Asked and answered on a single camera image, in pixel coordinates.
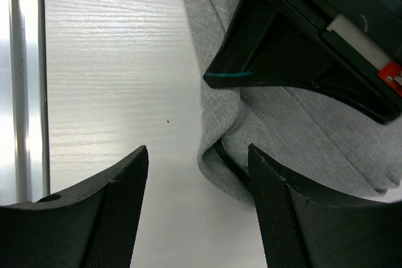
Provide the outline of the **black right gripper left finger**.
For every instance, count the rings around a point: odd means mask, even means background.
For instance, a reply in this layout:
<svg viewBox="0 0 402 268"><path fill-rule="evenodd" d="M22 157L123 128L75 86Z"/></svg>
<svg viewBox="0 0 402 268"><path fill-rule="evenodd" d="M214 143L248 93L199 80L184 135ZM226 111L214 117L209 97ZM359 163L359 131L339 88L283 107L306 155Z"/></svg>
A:
<svg viewBox="0 0 402 268"><path fill-rule="evenodd" d="M37 202L1 207L1 267L129 267L148 177L140 146Z"/></svg>

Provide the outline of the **grey cloth napkin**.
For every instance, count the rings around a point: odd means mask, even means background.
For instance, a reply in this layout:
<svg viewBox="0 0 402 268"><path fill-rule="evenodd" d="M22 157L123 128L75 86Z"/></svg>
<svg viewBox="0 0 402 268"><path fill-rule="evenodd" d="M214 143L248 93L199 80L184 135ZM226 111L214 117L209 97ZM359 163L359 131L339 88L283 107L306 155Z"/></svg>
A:
<svg viewBox="0 0 402 268"><path fill-rule="evenodd" d="M239 0L184 0L199 69L217 54ZM219 90L200 84L202 139L197 156L205 178L247 204L253 198L220 159L247 170L250 144L325 186L356 196L384 195L401 183L401 120L388 126L324 95L297 88Z"/></svg>

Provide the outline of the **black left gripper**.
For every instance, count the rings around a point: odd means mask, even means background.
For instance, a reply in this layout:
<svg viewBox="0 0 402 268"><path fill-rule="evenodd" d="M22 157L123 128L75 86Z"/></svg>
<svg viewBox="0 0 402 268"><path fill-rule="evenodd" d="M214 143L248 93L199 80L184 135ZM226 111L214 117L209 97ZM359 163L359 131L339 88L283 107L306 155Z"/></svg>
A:
<svg viewBox="0 0 402 268"><path fill-rule="evenodd" d="M204 80L311 90L387 124L399 116L401 0L240 0Z"/></svg>

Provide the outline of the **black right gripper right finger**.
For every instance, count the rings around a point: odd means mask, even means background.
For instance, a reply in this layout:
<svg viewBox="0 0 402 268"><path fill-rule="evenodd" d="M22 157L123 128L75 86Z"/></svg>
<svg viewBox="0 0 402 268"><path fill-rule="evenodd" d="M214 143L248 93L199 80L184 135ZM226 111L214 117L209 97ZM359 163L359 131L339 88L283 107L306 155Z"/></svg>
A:
<svg viewBox="0 0 402 268"><path fill-rule="evenodd" d="M401 203L321 185L248 151L250 188L268 267L400 267Z"/></svg>

